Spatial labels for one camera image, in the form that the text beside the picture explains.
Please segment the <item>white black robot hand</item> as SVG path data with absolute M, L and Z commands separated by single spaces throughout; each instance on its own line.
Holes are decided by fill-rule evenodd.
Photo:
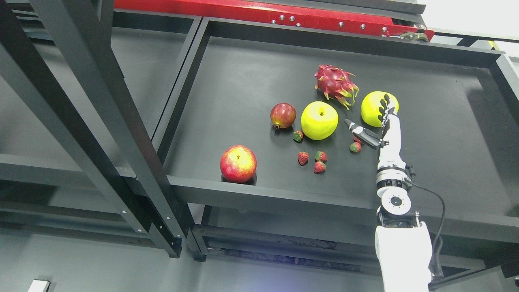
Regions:
M 378 116 L 382 125 L 382 134 L 377 135 L 373 131 L 345 119 L 343 122 L 353 133 L 354 137 L 362 141 L 363 144 L 373 149 L 385 148 L 388 151 L 399 152 L 401 149 L 401 125 L 397 116 L 396 104 L 388 94 L 384 94 L 380 100 Z

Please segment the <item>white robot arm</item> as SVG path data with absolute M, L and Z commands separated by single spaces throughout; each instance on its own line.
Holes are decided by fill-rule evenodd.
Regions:
M 375 249 L 386 292 L 427 292 L 432 275 L 432 244 L 427 225 L 412 214 L 405 163 L 400 149 L 382 146 L 377 166 Z

